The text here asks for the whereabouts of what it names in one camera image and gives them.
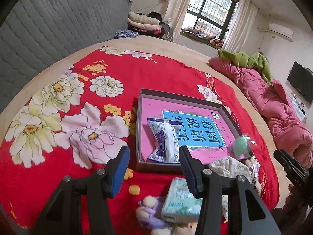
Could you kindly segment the blue patterned cloth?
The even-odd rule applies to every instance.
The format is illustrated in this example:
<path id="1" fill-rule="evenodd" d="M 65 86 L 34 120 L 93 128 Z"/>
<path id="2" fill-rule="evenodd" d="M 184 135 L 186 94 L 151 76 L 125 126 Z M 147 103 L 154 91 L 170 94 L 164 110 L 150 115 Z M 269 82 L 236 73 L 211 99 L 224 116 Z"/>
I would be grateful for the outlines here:
<path id="1" fill-rule="evenodd" d="M 132 30 L 117 30 L 115 33 L 115 39 L 133 39 L 138 36 L 138 32 Z"/>

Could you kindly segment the white floral scrunchie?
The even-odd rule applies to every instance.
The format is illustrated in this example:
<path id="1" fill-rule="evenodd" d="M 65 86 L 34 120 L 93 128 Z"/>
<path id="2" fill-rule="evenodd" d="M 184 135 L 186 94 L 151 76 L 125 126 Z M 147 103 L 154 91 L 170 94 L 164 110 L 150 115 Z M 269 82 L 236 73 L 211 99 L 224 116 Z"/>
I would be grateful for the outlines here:
<path id="1" fill-rule="evenodd" d="M 253 156 L 240 162 L 233 157 L 226 156 L 209 164 L 209 168 L 220 176 L 235 178 L 239 175 L 245 176 L 258 194 L 261 194 L 262 185 L 259 182 L 259 170 L 261 165 Z"/>

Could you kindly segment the grey quilted headboard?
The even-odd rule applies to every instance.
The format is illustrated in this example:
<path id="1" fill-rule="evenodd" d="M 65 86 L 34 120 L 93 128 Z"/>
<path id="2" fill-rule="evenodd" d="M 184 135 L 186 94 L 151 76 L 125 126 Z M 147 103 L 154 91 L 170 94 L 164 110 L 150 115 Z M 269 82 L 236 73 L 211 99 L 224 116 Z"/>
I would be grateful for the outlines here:
<path id="1" fill-rule="evenodd" d="M 127 27 L 131 0 L 19 0 L 1 26 L 1 108 L 37 74 Z"/>

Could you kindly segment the green sponge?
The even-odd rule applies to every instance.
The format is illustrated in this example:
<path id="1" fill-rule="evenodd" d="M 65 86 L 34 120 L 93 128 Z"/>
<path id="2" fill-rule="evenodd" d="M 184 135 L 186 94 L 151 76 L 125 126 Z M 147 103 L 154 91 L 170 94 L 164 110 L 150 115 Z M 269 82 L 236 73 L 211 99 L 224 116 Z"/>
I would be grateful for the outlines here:
<path id="1" fill-rule="evenodd" d="M 237 160 L 249 159 L 253 154 L 253 149 L 257 147 L 256 141 L 254 141 L 248 134 L 242 134 L 236 138 L 227 147 L 230 156 Z"/>

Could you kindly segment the white curtain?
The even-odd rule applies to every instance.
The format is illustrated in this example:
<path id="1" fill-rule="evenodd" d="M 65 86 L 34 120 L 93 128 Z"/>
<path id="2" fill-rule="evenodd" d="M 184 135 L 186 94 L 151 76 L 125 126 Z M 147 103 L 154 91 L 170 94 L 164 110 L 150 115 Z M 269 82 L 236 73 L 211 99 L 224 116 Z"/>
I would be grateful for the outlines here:
<path id="1" fill-rule="evenodd" d="M 169 26 L 168 41 L 175 42 L 178 39 L 188 5 L 189 0 L 169 0 L 163 17 L 164 23 Z"/>
<path id="2" fill-rule="evenodd" d="M 222 46 L 229 52 L 240 52 L 255 21 L 259 8 L 251 0 L 240 0 L 229 33 Z"/>

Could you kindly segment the bedding on window sill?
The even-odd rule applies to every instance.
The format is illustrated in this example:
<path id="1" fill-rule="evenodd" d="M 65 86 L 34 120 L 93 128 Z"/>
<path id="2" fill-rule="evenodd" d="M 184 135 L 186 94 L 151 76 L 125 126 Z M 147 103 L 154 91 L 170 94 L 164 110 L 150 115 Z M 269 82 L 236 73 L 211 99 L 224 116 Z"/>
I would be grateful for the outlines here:
<path id="1" fill-rule="evenodd" d="M 185 28 L 182 29 L 180 33 L 189 39 L 204 43 L 215 49 L 221 49 L 224 44 L 224 40 L 218 39 L 216 36 L 202 34 L 198 30 Z"/>

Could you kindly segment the window with black frame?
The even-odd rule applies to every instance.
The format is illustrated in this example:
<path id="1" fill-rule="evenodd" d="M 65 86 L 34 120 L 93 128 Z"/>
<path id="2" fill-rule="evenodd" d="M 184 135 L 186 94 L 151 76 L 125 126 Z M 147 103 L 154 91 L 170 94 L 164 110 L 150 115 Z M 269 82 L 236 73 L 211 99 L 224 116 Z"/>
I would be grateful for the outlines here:
<path id="1" fill-rule="evenodd" d="M 238 4 L 235 0 L 189 0 L 182 28 L 225 40 Z"/>

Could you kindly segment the blue white snack packet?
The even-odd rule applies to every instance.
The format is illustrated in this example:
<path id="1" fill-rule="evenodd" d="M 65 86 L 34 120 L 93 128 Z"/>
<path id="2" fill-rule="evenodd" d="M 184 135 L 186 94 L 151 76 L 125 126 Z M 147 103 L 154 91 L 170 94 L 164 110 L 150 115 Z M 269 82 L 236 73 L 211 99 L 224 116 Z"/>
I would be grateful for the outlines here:
<path id="1" fill-rule="evenodd" d="M 147 122 L 156 140 L 156 149 L 148 159 L 159 163 L 178 164 L 180 146 L 177 134 L 183 122 L 156 117 L 148 117 Z"/>

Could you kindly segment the tv cabinet with items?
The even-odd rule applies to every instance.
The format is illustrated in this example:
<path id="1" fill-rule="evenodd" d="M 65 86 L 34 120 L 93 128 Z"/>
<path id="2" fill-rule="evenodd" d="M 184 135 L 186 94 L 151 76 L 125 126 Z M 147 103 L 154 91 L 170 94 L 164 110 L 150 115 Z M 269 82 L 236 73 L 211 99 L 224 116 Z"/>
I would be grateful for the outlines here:
<path id="1" fill-rule="evenodd" d="M 297 114 L 297 117 L 299 118 L 300 121 L 302 121 L 305 124 L 307 122 L 307 117 L 303 109 L 302 103 L 299 103 L 297 101 L 297 98 L 294 96 L 289 96 L 289 99 L 293 105 L 293 108 Z"/>

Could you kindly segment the green blanket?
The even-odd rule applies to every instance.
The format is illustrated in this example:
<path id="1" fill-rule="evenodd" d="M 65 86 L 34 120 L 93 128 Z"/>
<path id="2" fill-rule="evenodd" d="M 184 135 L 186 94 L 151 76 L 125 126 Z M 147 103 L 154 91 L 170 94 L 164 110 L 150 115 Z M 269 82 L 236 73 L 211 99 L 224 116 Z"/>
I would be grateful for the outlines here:
<path id="1" fill-rule="evenodd" d="M 230 61 L 236 67 L 256 70 L 269 86 L 273 85 L 268 60 L 262 53 L 256 52 L 249 56 L 245 52 L 229 52 L 220 49 L 218 55 L 221 60 Z"/>

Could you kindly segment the left white curtain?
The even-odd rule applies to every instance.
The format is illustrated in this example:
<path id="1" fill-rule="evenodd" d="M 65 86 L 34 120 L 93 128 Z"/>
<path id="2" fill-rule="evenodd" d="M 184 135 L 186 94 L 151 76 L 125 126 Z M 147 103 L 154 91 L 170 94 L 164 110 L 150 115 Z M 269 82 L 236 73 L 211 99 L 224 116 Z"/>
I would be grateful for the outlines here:
<path id="1" fill-rule="evenodd" d="M 169 26 L 168 41 L 175 42 L 178 39 L 188 5 L 189 0 L 169 0 L 163 17 L 164 23 Z"/>

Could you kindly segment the pink quilted comforter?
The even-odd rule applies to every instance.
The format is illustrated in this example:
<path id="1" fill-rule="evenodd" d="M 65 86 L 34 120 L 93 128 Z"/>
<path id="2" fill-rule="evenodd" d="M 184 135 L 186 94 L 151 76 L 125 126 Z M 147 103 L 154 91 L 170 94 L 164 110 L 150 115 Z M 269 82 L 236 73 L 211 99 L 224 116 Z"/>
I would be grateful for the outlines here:
<path id="1" fill-rule="evenodd" d="M 278 149 L 284 149 L 304 167 L 312 165 L 312 133 L 299 120 L 280 81 L 269 86 L 256 70 L 240 68 L 218 56 L 209 65 L 231 79 L 264 118 Z"/>

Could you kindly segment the red floral blanket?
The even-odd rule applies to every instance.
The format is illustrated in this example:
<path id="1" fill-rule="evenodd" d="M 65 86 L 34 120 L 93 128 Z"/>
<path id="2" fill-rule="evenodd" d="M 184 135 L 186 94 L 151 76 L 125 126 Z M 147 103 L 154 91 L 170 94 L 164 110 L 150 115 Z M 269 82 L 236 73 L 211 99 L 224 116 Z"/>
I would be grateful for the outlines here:
<path id="1" fill-rule="evenodd" d="M 256 141 L 261 198 L 270 209 L 277 205 L 279 184 L 266 142 L 230 86 L 178 60 L 108 47 L 50 74 L 12 107 L 1 144 L 1 208 L 16 233 L 29 232 L 64 176 L 88 176 L 128 145 L 129 170 L 121 192 L 108 202 L 110 214 L 117 234 L 148 234 L 135 217 L 137 203 L 148 195 L 165 195 L 174 176 L 136 169 L 141 89 L 224 105 Z"/>

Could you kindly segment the white air conditioner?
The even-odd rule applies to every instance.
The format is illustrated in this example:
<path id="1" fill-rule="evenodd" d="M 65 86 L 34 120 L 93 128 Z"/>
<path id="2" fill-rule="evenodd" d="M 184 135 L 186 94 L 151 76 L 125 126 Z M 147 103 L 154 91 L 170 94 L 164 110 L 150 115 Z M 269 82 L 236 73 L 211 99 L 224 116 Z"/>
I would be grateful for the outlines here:
<path id="1" fill-rule="evenodd" d="M 289 41 L 293 41 L 293 30 L 290 28 L 287 28 L 280 24 L 270 22 L 268 24 L 268 29 L 270 32 L 278 34 L 279 36 L 284 37 L 285 39 Z"/>

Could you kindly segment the beige bed sheet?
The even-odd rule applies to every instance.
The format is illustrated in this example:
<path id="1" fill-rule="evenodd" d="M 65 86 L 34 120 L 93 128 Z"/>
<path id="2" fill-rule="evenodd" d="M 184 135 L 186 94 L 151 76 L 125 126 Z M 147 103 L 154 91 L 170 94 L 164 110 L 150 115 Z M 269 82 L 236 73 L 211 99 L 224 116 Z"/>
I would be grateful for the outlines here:
<path id="1" fill-rule="evenodd" d="M 63 59 L 59 58 L 56 63 L 50 65 L 44 71 L 36 75 L 28 84 L 26 84 L 24 88 L 14 97 L 14 99 L 1 113 L 1 140 L 4 139 L 4 136 L 11 121 L 20 110 L 22 105 L 25 104 L 37 91 L 39 91 L 48 83 L 57 79 L 71 65 L 80 61 L 91 52 L 103 46 L 110 46 L 119 49 L 129 49 L 143 53 L 166 56 L 174 60 L 180 61 L 188 67 L 195 68 L 199 71 L 214 76 L 215 78 L 230 86 L 234 90 L 236 97 L 242 107 L 250 115 L 253 123 L 257 127 L 259 134 L 261 134 L 262 138 L 266 142 L 271 161 L 274 165 L 279 180 L 279 200 L 283 201 L 286 199 L 289 194 L 288 185 L 291 182 L 287 179 L 286 173 L 283 170 L 282 166 L 273 157 L 274 150 L 276 150 L 273 137 L 266 122 L 256 111 L 253 105 L 248 101 L 248 99 L 244 96 L 244 94 L 240 91 L 240 89 L 223 74 L 209 67 L 209 57 L 190 48 L 181 46 L 177 43 L 172 43 L 154 37 L 139 36 L 134 39 L 112 39 L 81 49 L 78 52 L 75 52 Z"/>

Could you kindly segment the plush toy with purple bow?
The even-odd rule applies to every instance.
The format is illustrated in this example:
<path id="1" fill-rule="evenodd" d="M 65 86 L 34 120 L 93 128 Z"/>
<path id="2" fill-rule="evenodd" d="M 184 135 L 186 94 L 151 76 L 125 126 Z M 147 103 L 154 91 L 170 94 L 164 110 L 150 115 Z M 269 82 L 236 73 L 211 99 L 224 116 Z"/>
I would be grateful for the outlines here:
<path id="1" fill-rule="evenodd" d="M 151 231 L 151 234 L 195 234 L 197 223 L 170 224 L 161 218 L 165 197 L 146 196 L 139 201 L 136 217 L 140 225 Z"/>

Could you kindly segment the shallow grey box tray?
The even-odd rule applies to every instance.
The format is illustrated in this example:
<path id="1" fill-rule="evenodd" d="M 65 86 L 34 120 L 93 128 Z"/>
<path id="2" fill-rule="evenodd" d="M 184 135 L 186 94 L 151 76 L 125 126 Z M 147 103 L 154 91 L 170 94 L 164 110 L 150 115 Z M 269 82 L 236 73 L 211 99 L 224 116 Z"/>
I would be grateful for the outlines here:
<path id="1" fill-rule="evenodd" d="M 157 141 L 148 125 L 148 118 L 181 120 L 178 133 L 180 145 L 188 147 L 193 158 L 203 165 L 225 156 L 244 161 L 253 156 L 248 145 L 243 151 L 233 151 L 232 143 L 242 136 L 235 119 L 218 103 L 168 92 L 141 89 L 136 121 L 137 170 L 148 172 L 180 172 L 176 163 L 162 163 L 149 157 Z"/>

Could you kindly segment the right white curtain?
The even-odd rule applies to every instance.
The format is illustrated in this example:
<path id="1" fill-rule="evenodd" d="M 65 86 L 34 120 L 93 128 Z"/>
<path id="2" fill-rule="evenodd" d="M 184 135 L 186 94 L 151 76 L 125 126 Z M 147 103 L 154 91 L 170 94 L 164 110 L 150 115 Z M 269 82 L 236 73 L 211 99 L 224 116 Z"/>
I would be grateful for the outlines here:
<path id="1" fill-rule="evenodd" d="M 251 0 L 240 0 L 229 33 L 222 46 L 229 52 L 240 52 L 255 21 L 259 8 Z"/>

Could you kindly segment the stack of folded blankets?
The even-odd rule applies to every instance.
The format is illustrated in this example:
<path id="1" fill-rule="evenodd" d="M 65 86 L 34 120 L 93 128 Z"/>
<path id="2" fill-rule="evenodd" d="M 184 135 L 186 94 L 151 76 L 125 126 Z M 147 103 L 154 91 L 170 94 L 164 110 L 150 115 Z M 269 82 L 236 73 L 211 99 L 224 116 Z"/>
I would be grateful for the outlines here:
<path id="1" fill-rule="evenodd" d="M 145 15 L 130 11 L 127 24 L 128 30 L 145 36 L 162 38 L 166 33 L 165 28 L 162 26 L 162 16 L 158 12 L 150 12 Z"/>

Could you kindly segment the green tissue pack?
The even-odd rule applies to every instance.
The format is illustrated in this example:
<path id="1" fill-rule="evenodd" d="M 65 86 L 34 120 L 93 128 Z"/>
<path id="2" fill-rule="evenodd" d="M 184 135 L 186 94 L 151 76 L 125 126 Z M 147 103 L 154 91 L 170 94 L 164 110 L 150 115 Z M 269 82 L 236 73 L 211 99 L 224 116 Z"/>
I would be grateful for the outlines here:
<path id="1" fill-rule="evenodd" d="M 196 223 L 202 207 L 202 199 L 189 192 L 184 178 L 175 177 L 161 210 L 161 218 L 171 223 Z"/>

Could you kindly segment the black wall television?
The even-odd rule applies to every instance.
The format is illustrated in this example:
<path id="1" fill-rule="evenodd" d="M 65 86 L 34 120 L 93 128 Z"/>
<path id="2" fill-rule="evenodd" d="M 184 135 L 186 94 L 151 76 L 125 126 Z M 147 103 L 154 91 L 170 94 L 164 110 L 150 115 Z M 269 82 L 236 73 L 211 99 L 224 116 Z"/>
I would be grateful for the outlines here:
<path id="1" fill-rule="evenodd" d="M 295 61 L 287 80 L 307 102 L 312 103 L 313 79 L 311 70 Z"/>

